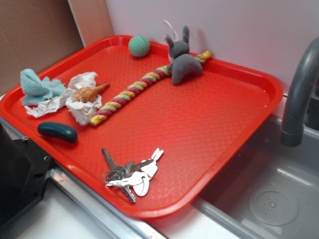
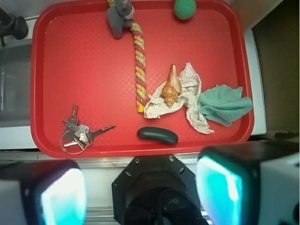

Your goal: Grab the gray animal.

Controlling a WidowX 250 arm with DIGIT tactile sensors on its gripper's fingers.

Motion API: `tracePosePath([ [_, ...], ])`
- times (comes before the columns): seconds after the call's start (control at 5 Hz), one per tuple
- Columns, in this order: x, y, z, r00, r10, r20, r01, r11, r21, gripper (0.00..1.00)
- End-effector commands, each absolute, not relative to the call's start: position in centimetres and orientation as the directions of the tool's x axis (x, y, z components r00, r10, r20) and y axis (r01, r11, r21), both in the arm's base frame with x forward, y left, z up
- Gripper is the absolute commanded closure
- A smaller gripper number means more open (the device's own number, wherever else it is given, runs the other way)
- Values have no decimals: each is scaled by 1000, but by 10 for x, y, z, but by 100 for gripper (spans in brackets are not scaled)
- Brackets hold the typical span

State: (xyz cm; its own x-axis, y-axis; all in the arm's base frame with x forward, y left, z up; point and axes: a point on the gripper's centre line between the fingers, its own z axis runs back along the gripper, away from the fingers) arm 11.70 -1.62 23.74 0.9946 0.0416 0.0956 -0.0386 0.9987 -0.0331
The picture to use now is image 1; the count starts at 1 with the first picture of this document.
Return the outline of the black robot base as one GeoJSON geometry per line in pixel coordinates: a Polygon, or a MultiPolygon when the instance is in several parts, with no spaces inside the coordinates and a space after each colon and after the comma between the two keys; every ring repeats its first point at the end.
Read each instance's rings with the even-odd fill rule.
{"type": "Polygon", "coordinates": [[[0,228],[3,229],[44,196],[52,157],[31,139],[11,139],[0,127],[0,228]]]}

